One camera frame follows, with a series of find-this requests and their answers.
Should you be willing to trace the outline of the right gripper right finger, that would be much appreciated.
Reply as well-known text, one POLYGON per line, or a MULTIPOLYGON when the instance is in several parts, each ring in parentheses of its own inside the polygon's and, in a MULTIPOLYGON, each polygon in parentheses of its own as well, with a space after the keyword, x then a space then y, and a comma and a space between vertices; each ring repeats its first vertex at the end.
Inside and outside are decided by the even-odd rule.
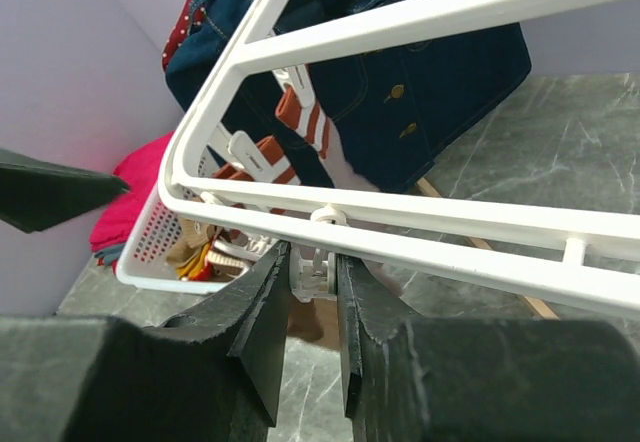
POLYGON ((344 410, 358 441, 635 441, 639 358, 590 320, 426 317, 336 259, 344 410))

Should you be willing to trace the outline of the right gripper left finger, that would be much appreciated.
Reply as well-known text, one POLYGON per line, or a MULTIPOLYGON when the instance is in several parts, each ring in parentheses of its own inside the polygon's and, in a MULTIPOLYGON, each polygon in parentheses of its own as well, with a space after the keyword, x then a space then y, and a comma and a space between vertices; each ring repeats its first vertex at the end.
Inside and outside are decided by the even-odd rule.
POLYGON ((263 441, 275 426, 290 247, 159 327, 1 321, 5 441, 263 441))

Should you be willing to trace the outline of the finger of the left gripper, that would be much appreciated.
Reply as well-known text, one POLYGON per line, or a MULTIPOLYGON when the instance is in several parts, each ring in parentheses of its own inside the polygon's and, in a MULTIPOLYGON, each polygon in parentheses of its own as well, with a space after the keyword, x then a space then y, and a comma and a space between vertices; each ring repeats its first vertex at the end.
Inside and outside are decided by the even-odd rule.
POLYGON ((23 233, 43 232, 129 190, 115 175, 1 151, 1 220, 23 233))

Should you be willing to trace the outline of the tan stocking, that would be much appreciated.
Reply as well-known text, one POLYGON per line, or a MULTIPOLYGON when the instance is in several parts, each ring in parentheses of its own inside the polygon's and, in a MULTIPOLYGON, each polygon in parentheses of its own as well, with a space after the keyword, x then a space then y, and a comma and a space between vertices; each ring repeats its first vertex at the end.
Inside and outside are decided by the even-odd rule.
POLYGON ((329 350, 340 349, 337 303, 313 299, 303 303, 290 297, 287 336, 298 338, 329 350))
POLYGON ((173 268, 183 267, 198 256, 204 245, 212 240, 217 230, 215 225, 184 217, 178 218, 178 224, 181 234, 166 255, 166 262, 173 268))

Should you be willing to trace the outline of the white plastic clip hanger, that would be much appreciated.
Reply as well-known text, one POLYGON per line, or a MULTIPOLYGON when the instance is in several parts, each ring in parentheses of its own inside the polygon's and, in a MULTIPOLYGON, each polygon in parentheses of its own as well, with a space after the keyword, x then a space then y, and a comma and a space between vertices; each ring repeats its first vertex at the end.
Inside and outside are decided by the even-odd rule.
POLYGON ((617 0, 188 0, 160 166, 175 213, 635 318, 631 214, 419 198, 435 157, 508 97, 520 25, 617 0))

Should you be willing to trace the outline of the beige striped-cuff sock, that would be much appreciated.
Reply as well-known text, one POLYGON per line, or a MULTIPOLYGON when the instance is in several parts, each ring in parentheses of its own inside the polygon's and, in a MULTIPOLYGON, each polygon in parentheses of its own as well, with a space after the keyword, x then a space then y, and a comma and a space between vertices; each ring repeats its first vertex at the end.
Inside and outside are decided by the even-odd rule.
POLYGON ((317 100, 304 107, 293 88, 288 87, 276 106, 275 116, 313 148, 335 188, 379 192, 346 160, 340 134, 317 100))
MULTIPOLYGON (((238 162, 221 167, 214 174, 216 179, 300 184, 293 166, 272 136, 253 144, 245 133, 240 132, 232 137, 230 150, 238 162)), ((222 269, 237 267, 245 273, 275 243, 272 237, 220 229, 211 243, 207 260, 222 269)), ((311 302, 316 296, 331 298, 330 285, 335 282, 335 277, 327 271, 334 268, 333 254, 326 254, 320 249, 295 247, 290 265, 292 293, 303 303, 311 302)))

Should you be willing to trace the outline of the grey folded cloth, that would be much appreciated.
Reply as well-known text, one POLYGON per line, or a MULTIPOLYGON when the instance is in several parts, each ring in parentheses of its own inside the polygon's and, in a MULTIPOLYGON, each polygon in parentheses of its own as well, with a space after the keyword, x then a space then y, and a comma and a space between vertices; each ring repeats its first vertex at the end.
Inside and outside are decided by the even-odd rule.
POLYGON ((97 252, 94 252, 93 256, 97 260, 99 266, 115 269, 117 261, 123 252, 124 246, 124 243, 106 246, 99 249, 97 252))

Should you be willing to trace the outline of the pink folded cloth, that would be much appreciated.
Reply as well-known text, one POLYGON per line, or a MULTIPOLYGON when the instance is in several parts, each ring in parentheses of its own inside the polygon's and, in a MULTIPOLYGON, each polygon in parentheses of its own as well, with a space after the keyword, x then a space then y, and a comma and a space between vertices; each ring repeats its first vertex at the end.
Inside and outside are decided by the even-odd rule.
POLYGON ((129 186, 129 191, 107 206, 92 230, 89 244, 96 258, 127 241, 156 183, 160 162, 172 136, 173 132, 169 132, 141 146, 114 169, 113 174, 129 186))

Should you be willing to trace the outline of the mustard yellow sock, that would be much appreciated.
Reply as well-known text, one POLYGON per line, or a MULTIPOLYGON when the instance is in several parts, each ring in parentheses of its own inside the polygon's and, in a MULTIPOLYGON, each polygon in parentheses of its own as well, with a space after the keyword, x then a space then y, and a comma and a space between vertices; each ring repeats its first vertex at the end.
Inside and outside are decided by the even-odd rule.
POLYGON ((176 274, 180 280, 206 282, 212 274, 212 269, 207 261, 207 255, 211 244, 203 245, 197 256, 189 260, 185 265, 176 269, 176 274))

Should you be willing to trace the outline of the white laundry basket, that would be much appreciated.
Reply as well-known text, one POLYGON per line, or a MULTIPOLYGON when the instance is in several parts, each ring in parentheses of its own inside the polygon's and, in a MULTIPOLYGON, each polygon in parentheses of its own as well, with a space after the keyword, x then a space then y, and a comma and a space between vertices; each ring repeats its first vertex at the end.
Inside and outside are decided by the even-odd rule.
POLYGON ((190 295, 216 293, 223 282, 180 280, 166 262, 168 250, 178 241, 177 216, 161 201, 154 184, 116 264, 119 282, 139 289, 190 295))

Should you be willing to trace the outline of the red polka dot garment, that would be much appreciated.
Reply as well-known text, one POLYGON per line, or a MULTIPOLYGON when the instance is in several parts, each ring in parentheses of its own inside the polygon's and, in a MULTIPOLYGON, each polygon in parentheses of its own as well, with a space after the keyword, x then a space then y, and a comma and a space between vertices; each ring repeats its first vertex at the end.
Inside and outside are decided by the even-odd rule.
POLYGON ((199 28, 202 25, 204 20, 204 10, 197 9, 196 14, 192 16, 190 14, 192 1, 193 0, 185 0, 180 16, 167 38, 161 57, 161 66, 163 71, 167 70, 172 57, 189 35, 190 29, 193 26, 199 28))

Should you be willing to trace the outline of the dark blue denim garment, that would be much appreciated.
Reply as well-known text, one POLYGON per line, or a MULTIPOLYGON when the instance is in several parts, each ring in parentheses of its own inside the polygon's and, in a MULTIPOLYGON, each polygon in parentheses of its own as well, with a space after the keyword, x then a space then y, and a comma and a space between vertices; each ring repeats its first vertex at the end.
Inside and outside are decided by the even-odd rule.
MULTIPOLYGON (((193 0, 204 10, 164 71, 188 108, 253 0, 193 0)), ((402 0, 290 0, 275 25, 291 32, 402 0)), ((435 157, 526 78, 518 24, 313 63, 310 77, 355 171, 385 192, 408 191, 435 157)))

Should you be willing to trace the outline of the wooden clothes rack frame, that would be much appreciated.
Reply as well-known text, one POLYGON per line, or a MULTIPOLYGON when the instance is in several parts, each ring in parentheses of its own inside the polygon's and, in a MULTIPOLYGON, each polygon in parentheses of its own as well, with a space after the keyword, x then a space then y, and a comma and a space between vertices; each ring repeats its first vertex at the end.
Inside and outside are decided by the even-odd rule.
POLYGON ((492 247, 485 240, 469 236, 464 236, 464 240, 473 248, 474 252, 478 252, 478 255, 472 257, 473 262, 479 262, 481 258, 488 259, 488 262, 482 262, 480 264, 480 272, 478 275, 486 287, 506 291, 515 289, 514 295, 528 306, 529 311, 535 317, 544 320, 560 319, 545 301, 521 294, 516 282, 509 282, 505 279, 499 271, 499 268, 490 267, 491 262, 502 262, 502 259, 493 252, 492 247))

